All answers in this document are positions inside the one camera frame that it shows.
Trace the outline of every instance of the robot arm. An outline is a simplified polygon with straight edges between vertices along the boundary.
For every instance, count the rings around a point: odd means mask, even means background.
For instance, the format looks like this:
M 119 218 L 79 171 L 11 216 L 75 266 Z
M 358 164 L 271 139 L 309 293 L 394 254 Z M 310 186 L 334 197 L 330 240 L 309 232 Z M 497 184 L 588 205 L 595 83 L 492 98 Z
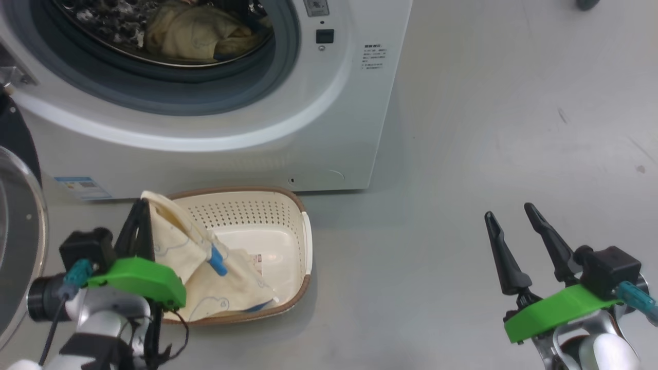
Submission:
M 28 293 L 34 321 L 52 321 L 39 363 L 21 360 L 11 370 L 41 369 L 57 322 L 77 322 L 46 370 L 157 370 L 180 354 L 159 351 L 163 311 L 186 303 L 185 286 L 169 267 L 154 262 L 148 202 L 137 200 L 111 246 L 107 229 L 74 232 L 59 248 L 66 274 L 35 279 Z
M 641 264 L 617 247 L 593 251 L 587 246 L 575 253 L 542 214 L 526 203 L 533 229 L 542 236 L 555 267 L 555 278 L 565 289 L 541 298 L 530 291 L 532 281 L 519 268 L 505 243 L 505 234 L 494 214 L 485 222 L 503 294 L 517 296 L 517 309 L 503 322 L 510 342 L 530 339 L 546 370 L 641 369 L 637 353 L 619 328 L 626 313 L 640 310 L 656 324 L 658 309 L 648 296 L 640 274 Z M 582 271 L 580 278 L 576 273 Z M 584 329 L 561 344 L 559 338 Z

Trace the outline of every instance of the washing machine door opening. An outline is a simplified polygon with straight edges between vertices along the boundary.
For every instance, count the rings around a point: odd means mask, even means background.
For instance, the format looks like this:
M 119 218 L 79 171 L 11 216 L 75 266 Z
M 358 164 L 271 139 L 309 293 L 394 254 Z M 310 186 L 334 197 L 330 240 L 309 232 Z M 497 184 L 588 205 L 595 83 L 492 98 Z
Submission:
M 16 36 L 58 77 L 105 101 L 160 115 L 214 115 L 253 104 L 286 81 L 299 54 L 299 21 L 289 0 L 12 0 L 0 6 Z M 194 18 L 184 12 L 201 7 L 237 21 L 243 31 L 233 38 L 248 38 L 249 31 L 253 37 L 206 47 L 201 55 L 163 41 L 172 31 L 167 19 Z M 157 29 L 153 22 L 168 27 L 149 33 L 149 26 Z M 211 22 L 225 32 L 236 26 Z M 190 32 L 186 25 L 175 25 L 178 33 L 169 39 Z

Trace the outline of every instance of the button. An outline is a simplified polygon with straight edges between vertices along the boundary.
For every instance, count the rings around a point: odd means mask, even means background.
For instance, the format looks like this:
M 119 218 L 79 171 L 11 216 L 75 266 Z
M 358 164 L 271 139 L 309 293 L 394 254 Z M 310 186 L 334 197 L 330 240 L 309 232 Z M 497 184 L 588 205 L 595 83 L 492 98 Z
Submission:
M 334 30 L 315 30 L 315 43 L 334 43 Z

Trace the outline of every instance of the cream cloth with blue print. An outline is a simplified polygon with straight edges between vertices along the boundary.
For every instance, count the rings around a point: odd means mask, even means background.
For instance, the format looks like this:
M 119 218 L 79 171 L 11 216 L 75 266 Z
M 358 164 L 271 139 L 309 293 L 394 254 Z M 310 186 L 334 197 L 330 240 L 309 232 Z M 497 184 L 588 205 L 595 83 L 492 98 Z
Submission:
M 246 311 L 274 298 L 274 290 L 256 271 L 246 251 L 229 250 L 212 231 L 167 197 L 144 192 L 141 198 L 149 201 L 155 261 L 171 267 L 188 291 L 186 306 L 179 311 L 183 319 L 196 321 Z M 228 270 L 223 277 L 207 262 L 213 246 Z M 164 317 L 178 320 L 172 313 Z

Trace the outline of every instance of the cloth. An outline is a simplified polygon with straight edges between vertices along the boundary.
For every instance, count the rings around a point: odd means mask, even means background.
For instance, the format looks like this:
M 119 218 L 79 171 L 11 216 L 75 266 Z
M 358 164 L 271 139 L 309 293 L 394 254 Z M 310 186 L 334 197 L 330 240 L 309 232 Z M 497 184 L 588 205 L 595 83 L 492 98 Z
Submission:
M 167 197 L 144 192 L 141 198 L 149 201 L 155 261 L 171 267 L 188 291 L 186 306 L 179 311 L 185 321 L 247 311 L 274 298 L 274 290 L 256 271 L 246 251 L 229 250 L 214 232 Z M 208 264 L 213 248 L 228 270 L 223 277 Z M 178 319 L 172 313 L 164 317 Z
M 165 57 L 213 61 L 216 55 L 240 56 L 260 41 L 260 35 L 220 9 L 171 0 L 150 20 L 145 47 Z

